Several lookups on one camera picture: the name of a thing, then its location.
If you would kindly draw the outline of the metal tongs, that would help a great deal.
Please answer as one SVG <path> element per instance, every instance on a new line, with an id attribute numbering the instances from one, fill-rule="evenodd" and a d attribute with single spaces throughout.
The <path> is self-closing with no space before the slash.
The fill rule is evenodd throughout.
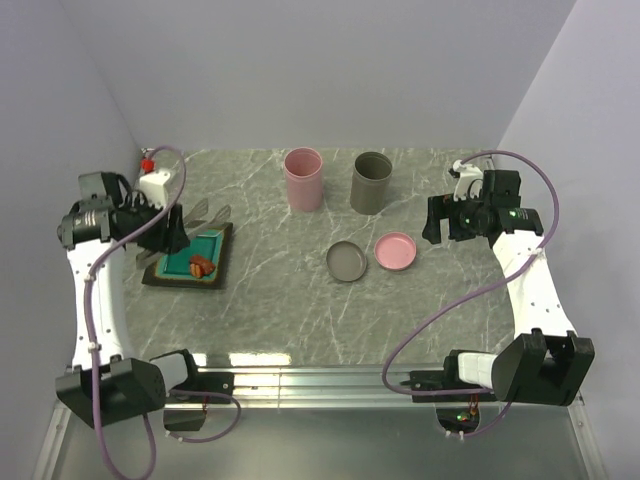
<path id="1" fill-rule="evenodd" d="M 192 210 L 184 217 L 183 223 L 187 228 L 186 234 L 189 241 L 194 240 L 198 235 L 210 228 L 223 225 L 229 220 L 232 211 L 231 206 L 226 204 L 216 212 L 212 219 L 205 221 L 203 217 L 208 213 L 208 209 L 209 201 L 203 198 L 197 202 Z M 144 250 L 136 255 L 136 268 L 138 270 L 144 270 L 158 261 L 162 256 L 164 256 L 164 253 L 152 253 L 150 250 Z"/>

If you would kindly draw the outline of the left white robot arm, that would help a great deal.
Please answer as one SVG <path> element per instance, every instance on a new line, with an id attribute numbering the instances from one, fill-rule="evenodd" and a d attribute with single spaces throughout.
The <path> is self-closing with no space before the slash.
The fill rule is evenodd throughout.
<path id="1" fill-rule="evenodd" d="M 168 393 L 180 402 L 201 393 L 203 379 L 187 350 L 141 360 L 125 319 L 125 249 L 118 242 L 168 205 L 175 178 L 159 169 L 132 187 L 117 173 L 84 174 L 81 198 L 58 226 L 74 279 L 77 327 L 70 370 L 56 379 L 56 395 L 89 427 L 160 410 Z"/>

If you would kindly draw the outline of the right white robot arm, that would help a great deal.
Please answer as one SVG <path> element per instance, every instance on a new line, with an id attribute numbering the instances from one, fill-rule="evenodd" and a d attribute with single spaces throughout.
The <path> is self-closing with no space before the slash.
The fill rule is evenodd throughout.
<path id="1" fill-rule="evenodd" d="M 428 200 L 422 236 L 441 241 L 443 220 L 449 237 L 484 237 L 508 280 L 514 338 L 498 354 L 453 350 L 444 361 L 444 393 L 466 398 L 476 387 L 500 401 L 567 406 L 594 360 L 591 339 L 577 335 L 554 286 L 541 242 L 539 214 L 521 205 L 520 175 L 513 170 L 481 170 L 456 162 L 453 193 Z"/>

